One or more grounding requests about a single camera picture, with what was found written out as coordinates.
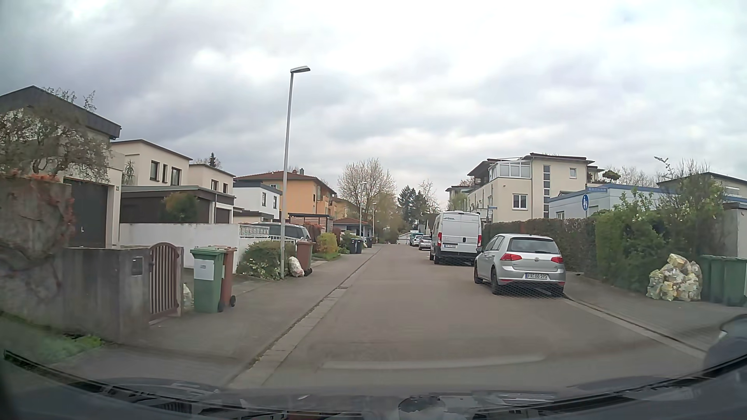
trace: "asphalt road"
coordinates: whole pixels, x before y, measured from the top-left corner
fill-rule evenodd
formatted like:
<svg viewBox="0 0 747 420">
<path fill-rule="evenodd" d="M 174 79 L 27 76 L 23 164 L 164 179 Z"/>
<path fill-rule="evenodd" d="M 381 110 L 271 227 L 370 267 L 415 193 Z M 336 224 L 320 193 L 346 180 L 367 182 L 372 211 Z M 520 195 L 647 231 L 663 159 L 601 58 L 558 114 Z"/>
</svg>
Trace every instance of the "asphalt road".
<svg viewBox="0 0 747 420">
<path fill-rule="evenodd" d="M 532 390 L 685 374 L 700 362 L 564 298 L 495 296 L 472 267 L 434 265 L 398 244 L 382 246 L 262 386 Z"/>
</svg>

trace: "cloud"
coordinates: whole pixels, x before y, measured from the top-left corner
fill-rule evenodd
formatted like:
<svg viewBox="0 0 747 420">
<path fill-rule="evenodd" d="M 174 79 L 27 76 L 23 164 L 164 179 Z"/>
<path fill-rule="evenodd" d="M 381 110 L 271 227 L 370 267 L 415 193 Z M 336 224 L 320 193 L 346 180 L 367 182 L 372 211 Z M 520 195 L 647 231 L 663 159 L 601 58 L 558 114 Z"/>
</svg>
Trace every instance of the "cloud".
<svg viewBox="0 0 747 420">
<path fill-rule="evenodd" d="M 123 138 L 244 175 L 282 166 L 288 70 L 305 64 L 290 161 L 333 184 L 378 157 L 400 188 L 442 191 L 529 152 L 651 172 L 653 155 L 703 158 L 747 178 L 746 16 L 739 2 L 6 1 L 0 92 L 96 90 Z"/>
</svg>

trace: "license plate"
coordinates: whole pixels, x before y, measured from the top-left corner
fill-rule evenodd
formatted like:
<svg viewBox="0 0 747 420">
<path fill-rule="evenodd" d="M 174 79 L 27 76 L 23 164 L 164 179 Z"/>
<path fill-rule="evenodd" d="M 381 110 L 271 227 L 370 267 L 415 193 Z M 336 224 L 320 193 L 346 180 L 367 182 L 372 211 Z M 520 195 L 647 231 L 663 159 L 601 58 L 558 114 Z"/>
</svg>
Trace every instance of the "license plate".
<svg viewBox="0 0 747 420">
<path fill-rule="evenodd" d="M 547 280 L 548 275 L 547 274 L 538 274 L 538 273 L 526 273 L 524 275 L 525 279 L 532 279 L 532 280 Z"/>
</svg>

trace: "lamp post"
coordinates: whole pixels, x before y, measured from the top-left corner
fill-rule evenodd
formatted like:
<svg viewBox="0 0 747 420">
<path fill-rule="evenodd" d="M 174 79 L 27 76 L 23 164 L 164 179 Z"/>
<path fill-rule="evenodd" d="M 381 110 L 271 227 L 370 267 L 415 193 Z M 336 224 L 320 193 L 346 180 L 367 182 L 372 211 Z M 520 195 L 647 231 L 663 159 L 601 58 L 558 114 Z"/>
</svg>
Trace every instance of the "lamp post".
<svg viewBox="0 0 747 420">
<path fill-rule="evenodd" d="M 363 181 L 358 186 L 366 185 L 368 182 Z M 358 234 L 363 238 L 363 199 L 358 199 Z"/>
<path fill-rule="evenodd" d="M 373 241 L 376 241 L 376 204 L 379 203 L 371 203 L 371 230 L 373 231 L 371 233 L 371 236 L 373 236 Z"/>
<path fill-rule="evenodd" d="M 288 88 L 288 119 L 285 123 L 285 157 L 282 161 L 282 203 L 280 204 L 280 278 L 285 277 L 285 218 L 288 214 L 285 196 L 288 192 L 288 136 L 291 133 L 291 99 L 293 99 L 293 76 L 309 72 L 307 66 L 291 69 L 291 86 Z"/>
</svg>

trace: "red roof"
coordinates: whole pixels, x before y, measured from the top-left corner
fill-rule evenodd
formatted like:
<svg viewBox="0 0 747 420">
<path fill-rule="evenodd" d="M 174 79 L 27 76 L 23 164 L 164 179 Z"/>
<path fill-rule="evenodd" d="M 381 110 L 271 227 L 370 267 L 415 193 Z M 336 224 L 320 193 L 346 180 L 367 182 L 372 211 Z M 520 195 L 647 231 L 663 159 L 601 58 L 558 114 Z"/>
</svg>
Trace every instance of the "red roof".
<svg viewBox="0 0 747 420">
<path fill-rule="evenodd" d="M 356 225 L 358 224 L 358 219 L 353 219 L 352 217 L 344 217 L 342 219 L 333 220 L 332 224 L 335 225 Z"/>
<path fill-rule="evenodd" d="M 273 172 L 255 173 L 254 175 L 237 176 L 234 179 L 256 179 L 258 181 L 274 181 L 274 180 L 282 181 L 282 171 L 276 170 Z M 288 172 L 288 179 L 305 179 L 309 181 L 316 181 L 324 185 L 333 194 L 337 194 L 335 190 L 331 189 L 327 184 L 325 184 L 321 179 L 317 178 L 316 176 L 301 175 L 300 173 Z"/>
</svg>

